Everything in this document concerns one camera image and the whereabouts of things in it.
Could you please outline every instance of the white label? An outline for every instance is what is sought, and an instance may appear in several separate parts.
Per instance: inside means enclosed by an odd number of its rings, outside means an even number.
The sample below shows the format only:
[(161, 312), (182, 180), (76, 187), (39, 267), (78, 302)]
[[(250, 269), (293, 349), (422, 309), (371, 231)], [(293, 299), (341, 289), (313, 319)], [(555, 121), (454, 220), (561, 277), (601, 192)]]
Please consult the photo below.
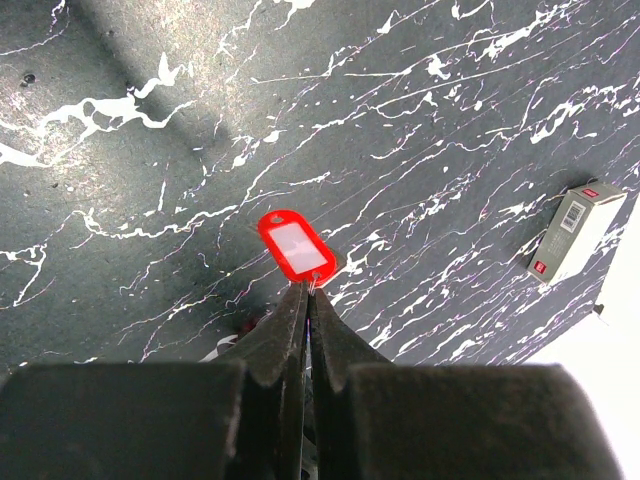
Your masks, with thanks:
[(269, 235), (296, 274), (308, 272), (327, 263), (327, 259), (297, 223), (269, 230)]
[(571, 202), (571, 206), (562, 219), (560, 226), (568, 232), (573, 233), (578, 226), (578, 223), (580, 223), (580, 219), (586, 209), (587, 207), (580, 205), (576, 201)]

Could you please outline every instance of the red sticker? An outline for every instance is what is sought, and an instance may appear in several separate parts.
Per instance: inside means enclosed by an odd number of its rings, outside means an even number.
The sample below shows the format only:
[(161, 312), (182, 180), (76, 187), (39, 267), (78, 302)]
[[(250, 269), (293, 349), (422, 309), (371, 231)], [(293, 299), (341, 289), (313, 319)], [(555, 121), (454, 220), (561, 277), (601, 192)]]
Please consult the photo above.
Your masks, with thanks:
[(585, 195), (587, 195), (587, 196), (589, 196), (589, 197), (591, 197), (591, 198), (594, 198), (594, 197), (597, 197), (597, 196), (599, 196), (599, 195), (600, 195), (598, 192), (593, 191), (593, 190), (591, 190), (590, 188), (585, 188), (585, 189), (582, 191), (582, 193), (584, 193)]
[(292, 282), (307, 281), (321, 287), (331, 279), (338, 262), (313, 227), (292, 210), (267, 213), (258, 222), (262, 241), (285, 276)]
[(538, 273), (544, 273), (544, 271), (547, 269), (547, 266), (542, 262), (536, 262), (536, 264), (533, 266), (533, 269)]

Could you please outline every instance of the brown box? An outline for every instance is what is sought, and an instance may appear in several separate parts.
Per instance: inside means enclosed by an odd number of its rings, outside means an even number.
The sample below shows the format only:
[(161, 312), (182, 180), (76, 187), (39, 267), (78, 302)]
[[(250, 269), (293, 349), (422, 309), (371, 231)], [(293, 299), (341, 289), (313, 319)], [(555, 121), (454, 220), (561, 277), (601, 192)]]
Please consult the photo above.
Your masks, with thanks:
[(569, 190), (529, 264), (529, 273), (548, 285), (580, 273), (626, 197), (626, 192), (602, 182)]

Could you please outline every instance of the red logo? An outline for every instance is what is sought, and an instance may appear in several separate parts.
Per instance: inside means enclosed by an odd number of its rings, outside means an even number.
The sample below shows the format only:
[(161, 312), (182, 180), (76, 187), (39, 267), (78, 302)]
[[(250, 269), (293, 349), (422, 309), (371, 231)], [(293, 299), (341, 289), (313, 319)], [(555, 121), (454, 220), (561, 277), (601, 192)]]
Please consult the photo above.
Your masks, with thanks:
[(598, 195), (600, 195), (598, 192), (594, 192), (593, 190), (591, 190), (590, 188), (585, 188), (582, 193), (584, 193), (585, 195), (588, 195), (591, 198), (597, 197)]
[(544, 271), (547, 269), (547, 266), (542, 262), (536, 262), (536, 264), (533, 266), (533, 269), (538, 273), (544, 273)]

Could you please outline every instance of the small box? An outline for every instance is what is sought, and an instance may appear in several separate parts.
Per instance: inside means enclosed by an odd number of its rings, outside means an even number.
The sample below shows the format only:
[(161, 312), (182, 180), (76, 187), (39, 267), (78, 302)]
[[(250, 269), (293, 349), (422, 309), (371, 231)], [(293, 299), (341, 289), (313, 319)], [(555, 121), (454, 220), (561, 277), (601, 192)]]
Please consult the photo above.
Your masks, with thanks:
[(529, 264), (529, 273), (547, 285), (580, 273), (626, 197), (626, 192), (602, 182), (569, 190)]

